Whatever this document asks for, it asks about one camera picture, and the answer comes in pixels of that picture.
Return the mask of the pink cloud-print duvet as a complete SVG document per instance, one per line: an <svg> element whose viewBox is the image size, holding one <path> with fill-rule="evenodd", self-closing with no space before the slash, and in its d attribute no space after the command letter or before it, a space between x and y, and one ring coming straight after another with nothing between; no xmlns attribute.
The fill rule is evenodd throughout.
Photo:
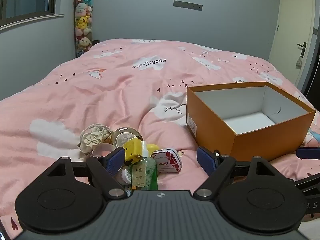
<svg viewBox="0 0 320 240"><path fill-rule="evenodd" d="M259 57L199 44L114 39L65 62L1 101L1 223L21 232L14 202L56 159L85 160L81 132L93 124L136 129L143 139L182 153L182 170L159 177L161 190L194 191L207 175L186 123L190 86L267 81L305 101L276 67Z"/></svg>

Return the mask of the cream cloth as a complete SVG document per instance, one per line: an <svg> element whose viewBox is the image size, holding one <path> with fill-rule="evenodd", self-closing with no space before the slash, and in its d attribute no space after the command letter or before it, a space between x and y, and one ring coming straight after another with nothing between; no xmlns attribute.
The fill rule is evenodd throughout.
<svg viewBox="0 0 320 240"><path fill-rule="evenodd" d="M89 155L100 144L108 142L112 136L111 130L102 124L92 124L80 134L77 147L84 155Z"/></svg>

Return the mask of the yellow bulb-cap bottle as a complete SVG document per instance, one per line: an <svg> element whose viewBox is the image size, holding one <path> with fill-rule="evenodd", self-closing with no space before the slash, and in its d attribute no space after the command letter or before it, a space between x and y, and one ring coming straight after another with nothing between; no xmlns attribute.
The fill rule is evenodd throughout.
<svg viewBox="0 0 320 240"><path fill-rule="evenodd" d="M155 144L147 144L146 148L148 150L149 156L151 156L153 152L159 150L159 146Z"/></svg>

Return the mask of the red white mint tin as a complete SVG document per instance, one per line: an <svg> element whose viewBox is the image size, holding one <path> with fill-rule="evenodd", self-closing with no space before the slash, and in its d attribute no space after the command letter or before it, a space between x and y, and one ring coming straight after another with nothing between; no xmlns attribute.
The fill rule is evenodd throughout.
<svg viewBox="0 0 320 240"><path fill-rule="evenodd" d="M159 173L178 173L182 168L180 156L173 148L156 150L151 158L155 160Z"/></svg>

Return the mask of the round silver tin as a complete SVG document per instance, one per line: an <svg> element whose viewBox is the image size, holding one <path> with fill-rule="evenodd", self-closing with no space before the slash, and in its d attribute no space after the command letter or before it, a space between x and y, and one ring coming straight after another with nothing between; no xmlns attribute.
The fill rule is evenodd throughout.
<svg viewBox="0 0 320 240"><path fill-rule="evenodd" d="M142 135L137 130L131 127L122 127L112 133L111 142L114 146L121 147L133 138L138 138L141 141L143 140Z"/></svg>

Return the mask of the pink puff clear case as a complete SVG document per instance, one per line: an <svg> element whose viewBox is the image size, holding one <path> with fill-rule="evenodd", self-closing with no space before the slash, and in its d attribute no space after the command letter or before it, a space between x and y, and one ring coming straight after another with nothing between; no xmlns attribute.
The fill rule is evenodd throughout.
<svg viewBox="0 0 320 240"><path fill-rule="evenodd" d="M93 151L91 156L100 155L102 157L107 156L112 151L116 149L116 146L109 144L109 143L102 143L99 144Z"/></svg>

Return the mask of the cream door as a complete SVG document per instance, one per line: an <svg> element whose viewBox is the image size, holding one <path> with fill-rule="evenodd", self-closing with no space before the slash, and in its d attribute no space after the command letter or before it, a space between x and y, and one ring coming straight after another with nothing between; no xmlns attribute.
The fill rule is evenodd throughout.
<svg viewBox="0 0 320 240"><path fill-rule="evenodd" d="M268 61L298 85L309 53L316 0L280 0L276 32ZM297 44L307 43L304 57Z"/></svg>

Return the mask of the orange cardboard box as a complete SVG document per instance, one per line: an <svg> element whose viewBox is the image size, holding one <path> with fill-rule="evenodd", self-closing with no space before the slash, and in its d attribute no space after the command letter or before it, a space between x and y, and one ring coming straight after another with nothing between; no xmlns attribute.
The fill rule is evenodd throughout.
<svg viewBox="0 0 320 240"><path fill-rule="evenodd" d="M298 149L316 111L269 82L188 87L187 125L197 144L250 161Z"/></svg>

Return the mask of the plush toy column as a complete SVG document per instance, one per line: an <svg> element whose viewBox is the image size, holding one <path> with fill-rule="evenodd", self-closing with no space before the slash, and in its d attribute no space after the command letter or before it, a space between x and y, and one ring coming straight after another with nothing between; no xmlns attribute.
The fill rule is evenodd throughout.
<svg viewBox="0 0 320 240"><path fill-rule="evenodd" d="M80 57L93 46L93 0L74 0L75 56Z"/></svg>

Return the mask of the small white cream jar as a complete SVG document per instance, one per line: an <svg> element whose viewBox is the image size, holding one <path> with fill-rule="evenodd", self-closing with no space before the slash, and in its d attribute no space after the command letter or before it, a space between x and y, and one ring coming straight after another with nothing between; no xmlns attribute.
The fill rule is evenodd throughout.
<svg viewBox="0 0 320 240"><path fill-rule="evenodd" d="M116 181L120 185L131 185L131 166L123 166L115 175Z"/></svg>

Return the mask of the grey wall hook rail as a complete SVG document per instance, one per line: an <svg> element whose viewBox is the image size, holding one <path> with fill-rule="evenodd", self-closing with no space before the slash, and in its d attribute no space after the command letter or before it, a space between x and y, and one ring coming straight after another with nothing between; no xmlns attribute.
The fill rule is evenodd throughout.
<svg viewBox="0 0 320 240"><path fill-rule="evenodd" d="M197 10L202 11L203 5L201 4L195 4L190 2L183 2L183 1L173 1L173 6L178 8L185 8L185 9L191 9L191 10Z"/></svg>

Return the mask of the green liquid bottle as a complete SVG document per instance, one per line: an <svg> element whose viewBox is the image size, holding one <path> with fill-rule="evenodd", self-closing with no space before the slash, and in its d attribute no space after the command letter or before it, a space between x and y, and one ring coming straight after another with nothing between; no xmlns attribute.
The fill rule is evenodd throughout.
<svg viewBox="0 0 320 240"><path fill-rule="evenodd" d="M150 157L145 141L142 141L142 160L133 164L131 170L131 190L158 190L157 164Z"/></svg>

